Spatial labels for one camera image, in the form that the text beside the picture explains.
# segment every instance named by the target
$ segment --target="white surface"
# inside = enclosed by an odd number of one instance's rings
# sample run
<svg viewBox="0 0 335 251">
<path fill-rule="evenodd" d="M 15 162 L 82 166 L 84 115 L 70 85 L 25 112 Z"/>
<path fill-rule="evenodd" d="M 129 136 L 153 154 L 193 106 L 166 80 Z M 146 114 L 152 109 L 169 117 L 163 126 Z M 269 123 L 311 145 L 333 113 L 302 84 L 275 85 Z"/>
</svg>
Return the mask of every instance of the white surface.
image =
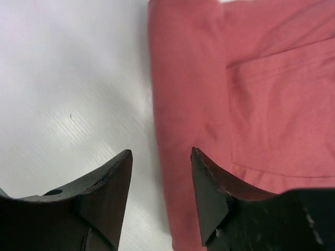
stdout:
<svg viewBox="0 0 335 251">
<path fill-rule="evenodd" d="M 146 23 L 146 0 L 0 0 L 0 187 L 42 195 L 132 149 L 119 250 L 164 251 Z"/>
</svg>

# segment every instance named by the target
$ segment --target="folded cloth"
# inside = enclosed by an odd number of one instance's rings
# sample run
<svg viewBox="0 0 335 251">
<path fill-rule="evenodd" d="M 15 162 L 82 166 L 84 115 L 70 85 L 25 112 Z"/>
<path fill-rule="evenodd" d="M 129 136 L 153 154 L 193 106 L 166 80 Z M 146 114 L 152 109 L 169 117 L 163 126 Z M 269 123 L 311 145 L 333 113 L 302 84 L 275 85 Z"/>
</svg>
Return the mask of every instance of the folded cloth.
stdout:
<svg viewBox="0 0 335 251">
<path fill-rule="evenodd" d="M 148 35 L 175 251 L 203 250 L 193 146 L 271 192 L 335 186 L 335 0 L 150 0 Z"/>
</svg>

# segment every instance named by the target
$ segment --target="fabric pocket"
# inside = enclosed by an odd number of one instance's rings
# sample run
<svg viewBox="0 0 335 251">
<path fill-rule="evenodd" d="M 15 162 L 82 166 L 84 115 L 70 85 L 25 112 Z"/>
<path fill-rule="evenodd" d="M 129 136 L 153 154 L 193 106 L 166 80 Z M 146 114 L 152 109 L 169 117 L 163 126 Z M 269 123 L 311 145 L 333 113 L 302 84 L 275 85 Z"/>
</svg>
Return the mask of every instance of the fabric pocket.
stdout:
<svg viewBox="0 0 335 251">
<path fill-rule="evenodd" d="M 235 165 L 335 176 L 335 39 L 227 69 Z"/>
</svg>

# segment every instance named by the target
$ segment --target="black plastic part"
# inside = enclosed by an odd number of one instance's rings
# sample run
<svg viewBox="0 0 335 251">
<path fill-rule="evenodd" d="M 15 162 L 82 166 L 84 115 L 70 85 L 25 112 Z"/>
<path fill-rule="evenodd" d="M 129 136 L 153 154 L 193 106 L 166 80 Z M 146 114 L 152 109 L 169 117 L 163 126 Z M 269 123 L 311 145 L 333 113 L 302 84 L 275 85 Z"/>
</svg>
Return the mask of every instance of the black plastic part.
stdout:
<svg viewBox="0 0 335 251">
<path fill-rule="evenodd" d="M 117 250 L 131 169 L 125 150 L 44 196 L 0 196 L 0 250 Z"/>
<path fill-rule="evenodd" d="M 193 149 L 200 233 L 208 251 L 334 251 L 335 189 L 275 195 Z"/>
</svg>

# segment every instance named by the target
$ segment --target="red garment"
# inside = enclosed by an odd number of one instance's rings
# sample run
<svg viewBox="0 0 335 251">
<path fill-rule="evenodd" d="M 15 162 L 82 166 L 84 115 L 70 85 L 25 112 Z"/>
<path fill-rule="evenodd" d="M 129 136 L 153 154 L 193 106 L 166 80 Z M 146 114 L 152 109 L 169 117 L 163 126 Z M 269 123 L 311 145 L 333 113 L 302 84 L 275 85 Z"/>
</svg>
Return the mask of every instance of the red garment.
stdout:
<svg viewBox="0 0 335 251">
<path fill-rule="evenodd" d="M 151 0 L 154 119 L 175 251 L 203 250 L 199 147 L 279 193 L 335 185 L 335 0 Z"/>
</svg>

